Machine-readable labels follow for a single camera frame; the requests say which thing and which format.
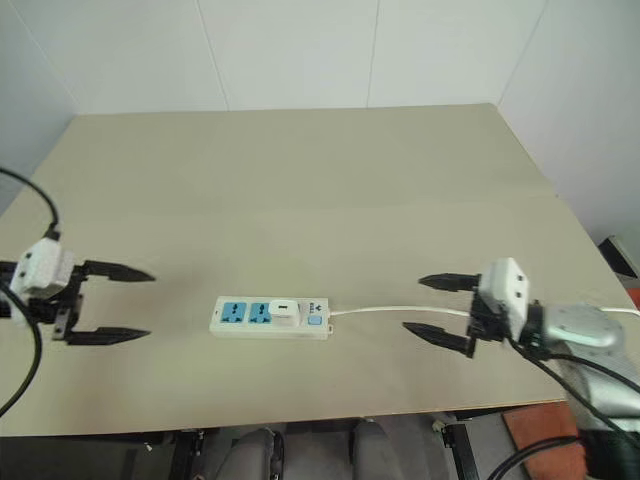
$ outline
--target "white power strip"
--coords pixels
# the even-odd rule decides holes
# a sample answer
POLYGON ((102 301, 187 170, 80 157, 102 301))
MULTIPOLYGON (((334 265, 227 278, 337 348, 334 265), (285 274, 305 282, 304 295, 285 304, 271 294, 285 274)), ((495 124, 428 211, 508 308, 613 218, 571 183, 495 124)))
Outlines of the white power strip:
POLYGON ((209 330, 217 337, 326 340, 327 298, 218 297, 209 330))

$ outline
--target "white wall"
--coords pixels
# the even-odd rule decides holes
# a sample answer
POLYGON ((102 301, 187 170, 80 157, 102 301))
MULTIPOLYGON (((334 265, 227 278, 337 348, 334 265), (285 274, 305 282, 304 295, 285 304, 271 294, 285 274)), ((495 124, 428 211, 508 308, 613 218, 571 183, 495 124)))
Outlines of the white wall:
POLYGON ((640 2, 550 0, 499 106, 596 242, 640 223, 640 2))
POLYGON ((599 241, 639 221, 639 3, 0 0, 0 161, 74 112, 491 102, 599 241))
MULTIPOLYGON (((7 0, 0 0, 0 164, 31 174, 73 117, 74 103, 7 0)), ((19 186, 0 178, 0 213, 19 186)))
POLYGON ((12 0, 80 113, 497 102, 544 0, 12 0))
POLYGON ((616 244, 631 267, 640 272, 640 222, 616 231, 616 244))

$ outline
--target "table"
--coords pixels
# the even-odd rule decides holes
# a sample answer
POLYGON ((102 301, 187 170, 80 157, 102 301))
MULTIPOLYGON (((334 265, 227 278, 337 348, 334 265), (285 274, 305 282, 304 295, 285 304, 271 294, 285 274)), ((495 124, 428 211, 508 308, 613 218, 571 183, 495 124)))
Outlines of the table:
MULTIPOLYGON (((401 328, 461 318, 333 319, 328 341, 219 339, 219 295, 328 297, 332 308, 465 309, 429 273, 515 257, 546 303, 630 307, 614 274, 491 105, 80 116, 34 179, 56 200, 78 261, 141 268, 147 284, 85 284, 79 327, 147 337, 110 347, 46 341, 1 435, 103 434, 548 402, 561 390, 500 344, 476 358, 401 328)), ((23 191, 0 218, 15 259, 48 222, 23 191)), ((640 323, 623 315, 637 360, 640 323)), ((49 327, 43 335, 50 337, 49 327)), ((0 325, 0 397, 31 338, 0 325)))

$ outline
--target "black cable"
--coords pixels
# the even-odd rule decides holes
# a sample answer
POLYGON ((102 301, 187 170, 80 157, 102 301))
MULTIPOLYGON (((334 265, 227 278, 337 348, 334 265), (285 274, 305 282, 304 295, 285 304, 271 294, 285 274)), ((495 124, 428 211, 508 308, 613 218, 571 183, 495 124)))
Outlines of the black cable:
POLYGON ((581 365, 586 365, 589 368, 593 368, 594 370, 598 370, 605 375, 618 380, 623 385, 626 385, 631 390, 636 393, 640 393, 640 385, 635 382, 632 382, 627 377, 620 375, 618 372, 614 372, 613 370, 603 367, 599 363, 592 362, 591 360, 587 360, 586 358, 576 357, 575 355, 569 355, 567 353, 550 353, 544 356, 545 360, 565 360, 567 362, 579 363, 581 365))
POLYGON ((0 408, 0 418, 2 418, 2 416, 7 413, 7 411, 20 399, 27 388, 29 388, 31 381, 36 376, 36 372, 40 366, 40 360, 42 360, 42 335, 40 335, 37 320, 31 316, 29 308, 24 304, 20 297, 18 297, 6 283, 1 281, 0 291, 2 291, 2 293, 4 293, 5 296, 18 308, 18 310, 22 312, 22 315, 24 315, 24 318, 29 324, 29 328, 31 328, 31 332, 33 333, 33 361, 31 362, 31 368, 29 368, 27 376, 22 381, 16 392, 9 400, 7 400, 2 408, 0 408))
POLYGON ((60 238, 60 234, 56 230, 58 224, 60 223, 60 215, 58 215, 58 209, 56 208, 55 203, 53 203, 53 200, 51 200, 51 197, 49 197, 49 195, 47 195, 46 192, 42 190, 38 185, 33 183, 27 177, 20 175, 19 173, 16 173, 2 166, 0 166, 0 173, 31 187, 38 195, 40 195, 40 197, 49 206, 49 210, 51 211, 51 223, 49 224, 49 228, 47 228, 45 237, 53 238, 54 240, 60 238))
POLYGON ((556 372, 554 372, 549 367, 547 367, 544 363, 542 363, 538 358, 536 358, 535 356, 527 352, 524 348, 522 348, 520 345, 518 345, 513 338, 507 337, 507 339, 509 340, 509 343, 511 344, 513 349, 516 352, 518 352, 522 358, 533 363, 536 367, 538 367, 544 373, 546 373, 551 378, 553 378, 562 388, 564 388, 567 391, 567 393, 569 393, 573 398, 575 398, 576 401, 580 403, 580 405, 582 405, 584 408, 589 410, 589 412, 594 417, 596 417, 598 420, 604 423, 611 430, 618 433, 622 438, 624 438, 631 445, 633 445, 637 449, 640 449, 640 441, 634 438, 629 432, 624 431, 618 425, 613 423, 609 417, 607 417, 604 413, 602 413, 600 410, 594 407, 589 402, 589 400, 587 400, 582 395, 580 395, 580 393, 571 385, 569 385, 569 383, 567 383, 560 375, 558 375, 556 372))
POLYGON ((498 465, 487 480, 500 480, 512 469, 520 465, 522 462, 529 458, 554 448, 566 447, 578 442, 579 439, 576 436, 564 436, 564 437, 552 437, 540 440, 539 442, 532 443, 531 445, 518 450, 504 462, 498 465))

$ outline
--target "orange object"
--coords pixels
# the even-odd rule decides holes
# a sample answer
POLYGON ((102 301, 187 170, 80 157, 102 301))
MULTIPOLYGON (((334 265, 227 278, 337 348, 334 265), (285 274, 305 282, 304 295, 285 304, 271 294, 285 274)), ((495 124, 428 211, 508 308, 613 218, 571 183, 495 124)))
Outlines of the orange object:
POLYGON ((640 288, 627 288, 627 292, 635 306, 640 308, 640 288))
MULTIPOLYGON (((502 415, 518 449, 550 437, 578 435, 566 402, 511 410, 502 415)), ((525 462, 532 480, 584 480, 584 449, 575 444, 542 452, 525 462)))

